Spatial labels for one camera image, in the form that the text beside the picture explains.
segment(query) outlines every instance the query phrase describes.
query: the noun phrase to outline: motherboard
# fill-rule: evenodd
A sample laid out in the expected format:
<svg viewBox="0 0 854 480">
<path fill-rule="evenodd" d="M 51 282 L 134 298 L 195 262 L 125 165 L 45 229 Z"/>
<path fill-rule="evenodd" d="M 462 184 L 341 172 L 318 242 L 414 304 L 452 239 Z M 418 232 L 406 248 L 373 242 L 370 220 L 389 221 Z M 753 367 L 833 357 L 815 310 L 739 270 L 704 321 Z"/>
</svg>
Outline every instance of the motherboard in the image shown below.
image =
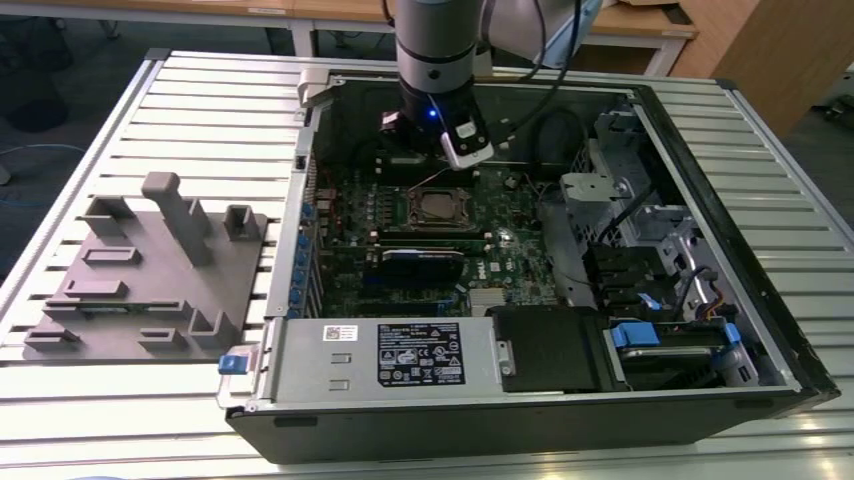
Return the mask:
<svg viewBox="0 0 854 480">
<path fill-rule="evenodd" d="M 545 185 L 502 166 L 337 170 L 321 171 L 317 193 L 325 317 L 558 303 L 537 218 Z"/>
</svg>

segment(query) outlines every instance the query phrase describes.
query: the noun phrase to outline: wooden table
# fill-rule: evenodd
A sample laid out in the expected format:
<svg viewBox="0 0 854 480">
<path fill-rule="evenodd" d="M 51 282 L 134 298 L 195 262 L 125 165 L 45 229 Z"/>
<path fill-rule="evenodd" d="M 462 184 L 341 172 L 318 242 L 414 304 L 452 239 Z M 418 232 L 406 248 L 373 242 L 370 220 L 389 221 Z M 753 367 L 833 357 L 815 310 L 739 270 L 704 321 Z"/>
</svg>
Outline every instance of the wooden table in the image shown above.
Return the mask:
<svg viewBox="0 0 854 480">
<path fill-rule="evenodd" d="M 288 28 L 302 57 L 317 56 L 320 30 L 392 32 L 380 0 L 0 0 L 0 14 Z M 586 58 L 620 64 L 622 55 L 608 49 L 629 47 L 649 52 L 636 73 L 664 76 L 696 36 L 697 28 L 671 23 L 661 9 L 618 4 L 600 13 L 576 64 L 588 63 Z"/>
<path fill-rule="evenodd" d="M 338 30 L 354 32 L 392 32 L 386 25 L 380 0 L 292 0 L 290 16 L 302 19 L 294 29 L 297 54 L 314 56 L 310 32 Z M 633 7 L 617 4 L 602 10 L 593 25 L 592 34 L 585 38 L 590 48 L 584 57 L 622 55 L 608 51 L 608 47 L 628 47 L 651 51 L 638 71 L 645 75 L 667 76 L 671 73 L 688 40 L 697 37 L 693 25 L 677 25 L 659 7 Z M 602 64 L 604 71 L 610 65 Z"/>
</svg>

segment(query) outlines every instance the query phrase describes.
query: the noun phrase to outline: metal bracket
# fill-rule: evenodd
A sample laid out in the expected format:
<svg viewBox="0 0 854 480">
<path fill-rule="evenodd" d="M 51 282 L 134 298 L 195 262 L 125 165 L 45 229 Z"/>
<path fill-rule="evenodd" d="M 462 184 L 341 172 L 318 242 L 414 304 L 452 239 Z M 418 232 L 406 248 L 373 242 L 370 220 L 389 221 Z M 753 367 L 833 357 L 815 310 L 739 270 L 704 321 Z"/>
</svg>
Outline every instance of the metal bracket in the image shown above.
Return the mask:
<svg viewBox="0 0 854 480">
<path fill-rule="evenodd" d="M 320 95 L 332 87 L 329 69 L 308 68 L 304 70 L 300 75 L 300 83 L 297 84 L 297 95 L 301 106 L 304 108 L 317 106 L 322 101 Z"/>
<path fill-rule="evenodd" d="M 513 345 L 509 341 L 496 342 L 498 351 L 498 369 L 502 376 L 510 377 L 517 374 L 517 363 L 513 361 Z"/>
</svg>

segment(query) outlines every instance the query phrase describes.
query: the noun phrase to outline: black cable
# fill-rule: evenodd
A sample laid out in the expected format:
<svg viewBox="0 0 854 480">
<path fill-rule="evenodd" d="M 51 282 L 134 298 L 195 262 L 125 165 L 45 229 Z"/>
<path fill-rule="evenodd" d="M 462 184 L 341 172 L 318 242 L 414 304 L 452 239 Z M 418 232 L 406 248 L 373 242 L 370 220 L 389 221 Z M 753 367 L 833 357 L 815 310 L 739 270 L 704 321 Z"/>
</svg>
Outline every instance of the black cable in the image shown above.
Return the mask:
<svg viewBox="0 0 854 480">
<path fill-rule="evenodd" d="M 396 28 L 396 19 L 389 11 L 389 0 L 380 0 L 380 4 L 384 6 L 384 16 L 386 17 L 386 23 L 392 28 Z"/>
<path fill-rule="evenodd" d="M 574 3 L 576 16 L 573 17 L 573 35 L 570 36 L 570 47 L 566 51 L 566 59 L 564 61 L 564 66 L 561 67 L 561 73 L 558 73 L 556 83 L 549 89 L 546 95 L 544 95 L 544 98 L 541 99 L 537 106 L 532 109 L 528 115 L 522 117 L 522 119 L 518 120 L 510 127 L 510 133 L 516 133 L 534 119 L 534 117 L 537 117 L 544 108 L 546 108 L 546 105 L 549 105 L 549 102 L 558 93 L 561 84 L 564 83 L 564 79 L 566 78 L 566 74 L 570 71 L 570 61 L 573 60 L 573 55 L 576 54 L 576 47 L 578 45 L 578 34 L 582 25 L 582 0 L 576 0 Z"/>
<path fill-rule="evenodd" d="M 588 130 L 588 125 L 585 125 L 585 121 L 582 120 L 581 115 L 569 107 L 560 106 L 550 110 L 548 113 L 541 115 L 532 125 L 532 132 L 529 135 L 529 162 L 532 165 L 537 166 L 544 163 L 541 161 L 541 138 L 544 127 L 549 123 L 549 120 L 554 117 L 560 117 L 564 120 L 564 123 L 569 129 L 578 128 L 582 140 L 582 147 L 585 146 L 585 142 L 590 138 L 590 131 Z"/>
<path fill-rule="evenodd" d="M 598 244 L 602 243 L 602 240 L 605 240 L 605 238 L 608 237 L 609 233 L 612 233 L 612 231 L 616 230 L 617 227 L 620 227 L 620 224 L 624 222 L 624 220 L 626 220 L 626 218 L 629 218 L 629 215 L 632 215 L 634 213 L 634 211 L 638 210 L 638 208 L 641 207 L 641 204 L 646 201 L 646 199 L 651 197 L 651 195 L 653 194 L 655 191 L 656 191 L 656 187 L 651 183 L 644 188 L 644 190 L 641 190 L 638 195 L 636 195 L 636 198 L 632 199 L 632 202 L 626 206 L 625 210 L 622 212 L 620 212 L 620 215 L 617 215 L 614 217 L 614 219 L 609 223 L 608 227 L 605 227 L 602 229 L 602 232 L 600 233 L 600 236 L 597 237 L 597 243 Z"/>
<path fill-rule="evenodd" d="M 546 16 L 544 15 L 544 7 L 540 4 L 540 0 L 532 0 L 534 3 L 534 9 L 537 10 L 537 17 L 540 19 L 540 58 L 537 59 L 537 64 L 532 71 L 518 80 L 520 82 L 528 82 L 537 72 L 540 72 L 541 68 L 544 68 L 544 59 L 546 58 L 546 43 L 549 39 L 546 38 Z"/>
<path fill-rule="evenodd" d="M 689 292 L 692 291 L 692 284 L 695 283 L 695 279 L 697 276 L 704 273 L 707 270 L 712 271 L 708 265 L 699 265 L 695 270 L 692 270 L 692 274 L 689 275 L 685 281 L 685 287 L 683 287 L 683 292 L 677 297 L 677 304 L 675 306 L 673 311 L 673 321 L 679 322 L 683 320 L 683 308 L 685 307 L 685 300 L 689 298 Z"/>
</svg>

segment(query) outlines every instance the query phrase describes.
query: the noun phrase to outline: floor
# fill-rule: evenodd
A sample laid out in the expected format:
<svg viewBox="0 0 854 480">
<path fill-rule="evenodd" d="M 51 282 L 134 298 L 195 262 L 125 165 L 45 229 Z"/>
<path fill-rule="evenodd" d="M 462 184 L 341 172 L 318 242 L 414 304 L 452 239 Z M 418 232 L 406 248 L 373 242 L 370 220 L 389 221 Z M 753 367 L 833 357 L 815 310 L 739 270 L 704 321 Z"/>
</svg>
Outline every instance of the floor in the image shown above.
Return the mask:
<svg viewBox="0 0 854 480">
<path fill-rule="evenodd" d="M 121 37 L 109 40 L 98 22 L 66 23 L 65 37 L 75 63 L 55 74 L 54 80 L 71 116 L 65 125 L 42 134 L 22 133 L 0 120 L 0 152 L 34 143 L 86 148 L 151 47 L 254 54 L 270 54 L 273 47 L 276 53 L 293 53 L 289 33 L 272 32 L 269 37 L 261 28 L 122 23 Z M 328 56 L 394 59 L 392 35 L 366 33 L 348 38 L 350 48 L 337 48 L 330 34 L 321 34 L 320 41 L 321 52 Z M 504 60 L 501 63 L 520 66 L 518 59 Z M 820 112 L 811 112 L 785 144 L 843 216 L 854 223 L 851 188 L 854 168 L 847 164 L 854 158 L 854 131 L 825 122 Z M 0 165 L 13 173 L 11 182 L 0 186 L 0 281 L 15 265 L 79 158 L 81 154 L 71 150 L 0 153 Z"/>
</svg>

